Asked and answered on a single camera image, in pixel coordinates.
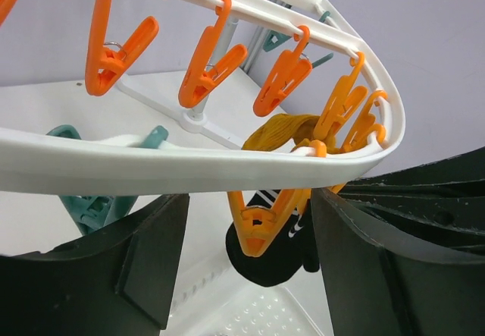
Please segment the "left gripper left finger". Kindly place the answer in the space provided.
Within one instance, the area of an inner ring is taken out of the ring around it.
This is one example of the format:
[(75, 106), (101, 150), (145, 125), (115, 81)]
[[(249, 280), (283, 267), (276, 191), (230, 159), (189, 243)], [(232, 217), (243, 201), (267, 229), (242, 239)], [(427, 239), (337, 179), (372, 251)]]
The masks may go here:
[(157, 335), (165, 330), (189, 196), (163, 195), (47, 253), (1, 258), (3, 335)]

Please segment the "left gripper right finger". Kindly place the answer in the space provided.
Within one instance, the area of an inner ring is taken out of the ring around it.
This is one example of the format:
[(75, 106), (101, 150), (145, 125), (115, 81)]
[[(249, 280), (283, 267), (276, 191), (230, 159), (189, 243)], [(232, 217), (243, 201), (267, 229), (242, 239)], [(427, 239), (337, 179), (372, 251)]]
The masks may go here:
[(336, 335), (484, 333), (484, 156), (311, 195)]

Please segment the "black striped sock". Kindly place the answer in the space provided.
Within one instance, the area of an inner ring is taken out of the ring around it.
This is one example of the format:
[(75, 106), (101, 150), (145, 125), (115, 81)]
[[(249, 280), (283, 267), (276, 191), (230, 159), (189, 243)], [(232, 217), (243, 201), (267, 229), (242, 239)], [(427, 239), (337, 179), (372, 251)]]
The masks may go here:
[[(271, 207), (281, 190), (258, 190), (247, 206)], [(283, 229), (275, 237), (266, 252), (259, 257), (244, 255), (233, 224), (229, 226), (225, 247), (232, 266), (246, 280), (262, 287), (282, 284), (298, 270), (315, 273), (320, 269), (318, 251), (314, 236), (310, 198), (303, 214), (296, 210), (291, 214)]]

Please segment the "white oval clip hanger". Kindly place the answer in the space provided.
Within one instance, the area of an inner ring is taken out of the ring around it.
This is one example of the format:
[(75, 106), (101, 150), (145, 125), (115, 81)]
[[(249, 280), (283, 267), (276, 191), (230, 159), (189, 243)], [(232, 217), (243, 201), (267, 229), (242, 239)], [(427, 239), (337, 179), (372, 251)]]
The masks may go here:
[[(213, 69), (211, 57), (229, 16), (292, 35), (298, 45), (277, 60), (269, 82), (255, 100), (254, 111), (267, 115), (311, 70), (300, 58), (307, 43), (348, 55), (352, 73), (342, 77), (338, 93), (349, 91), (363, 76), (376, 93), (380, 120), (359, 118), (350, 141), (336, 154), (322, 145), (291, 153), (245, 151), (228, 131), (203, 122), (196, 131), (220, 144), (219, 149), (177, 146), (164, 141), (142, 148), (140, 135), (104, 140), (75, 140), (4, 128), (1, 131), (1, 189), (49, 195), (159, 195), (264, 188), (317, 188), (352, 181), (365, 174), (402, 142), (405, 110), (399, 92), (379, 58), (328, 0), (184, 0), (213, 9), (217, 22), (202, 35), (180, 87), (182, 115), (219, 87), (246, 57), (235, 46)], [(158, 32), (146, 18), (124, 46), (106, 42), (112, 0), (95, 0), (86, 57), (87, 92), (101, 96), (113, 87), (143, 98), (127, 69)]]

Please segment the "mustard yellow sock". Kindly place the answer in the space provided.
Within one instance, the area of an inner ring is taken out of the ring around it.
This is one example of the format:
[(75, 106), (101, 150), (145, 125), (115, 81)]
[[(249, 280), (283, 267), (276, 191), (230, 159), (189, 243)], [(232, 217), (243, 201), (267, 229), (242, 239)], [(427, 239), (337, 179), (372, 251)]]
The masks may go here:
[(277, 114), (260, 126), (242, 145), (242, 150), (273, 152), (293, 141), (293, 150), (309, 146), (316, 140), (313, 134), (317, 115)]

